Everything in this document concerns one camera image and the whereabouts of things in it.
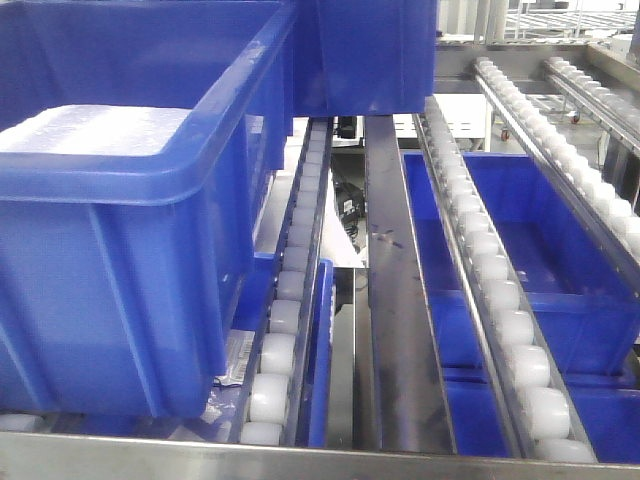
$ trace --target steel channel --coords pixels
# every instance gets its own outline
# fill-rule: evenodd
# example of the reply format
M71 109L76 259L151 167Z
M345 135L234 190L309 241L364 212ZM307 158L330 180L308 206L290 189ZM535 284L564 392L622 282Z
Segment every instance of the steel channel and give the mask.
M377 415L379 385L375 375L368 276L364 268L354 270L353 448L375 451L382 441Z
M366 117L365 134L379 448L455 453L393 117Z

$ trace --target metal frame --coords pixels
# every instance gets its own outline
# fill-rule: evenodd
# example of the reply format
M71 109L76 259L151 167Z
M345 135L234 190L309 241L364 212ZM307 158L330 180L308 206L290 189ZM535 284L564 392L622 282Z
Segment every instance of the metal frame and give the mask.
M553 55L600 71L612 83L616 77L618 86L640 89L637 66L582 44L442 45L436 89L443 93L480 92L470 66L475 58L488 56L504 67L518 86L525 87L525 92L551 93L554 89L543 81L540 63ZM398 208L406 211L408 205L404 202ZM379 232L376 241L382 244L385 238L388 236ZM628 480L640 478L640 466L0 432L0 478Z
M629 480L636 465L344 452L3 433L0 473L23 480Z

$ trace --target machinery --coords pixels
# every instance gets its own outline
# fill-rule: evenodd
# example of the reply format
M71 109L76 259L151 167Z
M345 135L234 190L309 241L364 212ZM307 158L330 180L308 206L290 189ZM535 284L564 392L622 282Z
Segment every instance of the machinery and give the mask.
M435 47L431 1L1 3L2 475L640 478L640 42L478 3ZM433 93L522 153L462 152ZM322 258L337 214L367 268Z

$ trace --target white roller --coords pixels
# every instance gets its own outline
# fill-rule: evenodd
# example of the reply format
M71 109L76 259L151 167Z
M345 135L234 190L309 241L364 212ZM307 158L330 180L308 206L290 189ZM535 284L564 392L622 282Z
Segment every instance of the white roller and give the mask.
M470 233L467 237L465 244L472 257L486 253L498 253L500 244L494 233L478 231Z
M520 291L510 280L488 280L480 284L491 310L515 310L520 306Z
M545 351L536 345L511 345L504 349L516 388L546 387L551 367Z
M305 163L304 167L302 167L302 175L304 177L320 177L321 171L322 165L318 165L317 163Z
M640 234L640 218L635 215L618 217L612 221L611 226L622 237L628 234Z
M523 97L524 98L514 100L511 105L519 116L522 116L529 107L529 101L526 99L526 96L523 95Z
M590 80L588 82L585 82L584 84L584 88L585 90L587 90L588 92L595 92L597 88L600 88L602 86L602 84L600 82L598 82L597 80Z
M456 178L447 182L446 188L451 198L458 195L469 195L473 193L473 182L468 178Z
M298 333L300 302L294 300L274 300L269 313L269 331L271 333Z
M467 169L462 165L449 165L443 168L443 176L447 182L456 178L467 178Z
M453 150L453 147L451 147L451 150L447 150L446 153L455 153L455 151ZM440 160L438 162L435 163L434 165L438 170L443 170L445 168L449 168L449 167L461 167L462 166L462 160L460 160L460 157L458 155L451 155L451 156L442 156L440 158Z
M569 143L565 143L563 145L556 145L555 147L550 148L549 151L551 152L551 155L553 156L553 158L556 158L557 160L560 160L561 157L564 157L565 155L571 155L571 156L578 155L578 150L576 149L576 147Z
M600 198L608 200L614 199L616 196L613 185L603 182L600 178L592 183L583 183L582 191L584 192L584 196L589 200L597 200Z
M492 320L498 342L503 347L533 343L533 320L529 313L512 309L494 310Z
M315 220L316 211L313 208L296 207L293 210L291 225L297 227L311 227Z
M320 186L320 178L319 177L307 177L303 176L300 179L300 188L301 192L317 192Z
M285 247L282 257L283 270L306 272L309 260L309 249L303 247Z
M311 227L290 226L287 234L287 246L309 248L311 230Z
M304 273L283 270L278 275L278 290L276 298L279 300L302 300L304 292Z
M310 152L321 152L324 150L325 140L309 140L309 151Z
M600 172L591 167L573 168L571 170L571 175L573 176L576 185L578 185L580 188L586 187L588 184L591 184L593 182L602 181Z
M626 218L633 213L631 204L622 198L609 200L602 204L598 211L608 222L612 222L616 218Z
M596 98L602 99L605 95L611 95L611 90L607 87L598 87L593 90L593 94Z
M327 130L324 127L322 127L319 130L316 130L315 128L311 130L311 137L310 137L311 141L324 142L326 138L327 138Z
M569 435L569 405L560 390L528 387L520 391L520 398L534 440L566 438Z
M628 233L625 240L629 244L631 253L640 258L640 233Z
M503 255L478 255L473 258L473 265L480 283L506 280L509 276L509 262Z
M569 73L566 74L567 78L571 79L571 80L577 80L578 78L584 76L584 72L582 70L573 70Z
M561 147L563 145L567 145L567 141L562 135L558 135L557 133L547 133L545 137L542 138L542 145L544 148L551 151L552 148Z
M538 125L534 130L533 134L540 140L544 141L549 135L557 135L558 131L556 127L551 125L548 122L542 123Z
M253 379L249 419L284 425L287 415L289 377L275 373L258 373Z
M560 72L561 72L563 75L568 75L569 73L571 73L571 72L573 72L573 71L575 71L575 70L577 70L577 68L576 68L576 67L574 67L573 65L566 65L566 66L564 66L564 67L560 68Z
M587 85L587 83L593 82L593 78L591 78L589 75L580 75L576 77L574 81L576 82L576 84L584 88Z
M489 216L483 212L467 212L460 215L458 225L462 234L468 236L471 232L487 232L489 230Z
M318 204L318 194L316 192L298 192L296 197L296 208L316 208Z
M546 438L535 447L536 457L540 460L562 463L596 463L589 448L577 440L566 438Z
M589 168L589 160L582 155L574 155L570 162L566 165L567 173L570 173L574 180L578 180L579 172Z
M244 445L279 445L282 425L277 423L247 422L242 426L240 443Z
M482 202L472 194L460 194L453 197L453 210L457 215L467 212L479 212L482 210Z
M26 413L0 415L0 430L5 432L37 432L44 427L44 419Z
M262 342L260 373L291 376L296 337L286 333L267 333Z
M305 159L305 163L316 163L321 164L324 160L324 152L322 150L318 151L309 151L307 152L307 158Z

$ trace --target blue bin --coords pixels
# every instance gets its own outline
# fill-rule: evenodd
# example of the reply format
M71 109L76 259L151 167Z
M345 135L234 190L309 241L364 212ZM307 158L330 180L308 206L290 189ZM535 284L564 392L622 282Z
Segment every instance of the blue bin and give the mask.
M197 416L282 161L286 2L0 4L0 129L192 109L148 157L0 154L0 408Z
M433 92L437 0L298 0L296 115L421 112Z
M571 398L598 460L640 463L640 391L572 388Z
M442 364L478 368L422 156L405 161ZM624 360L640 326L632 292L528 157L470 155L467 163L567 382L628 385Z
M526 156L467 155L562 372L620 375L640 303Z

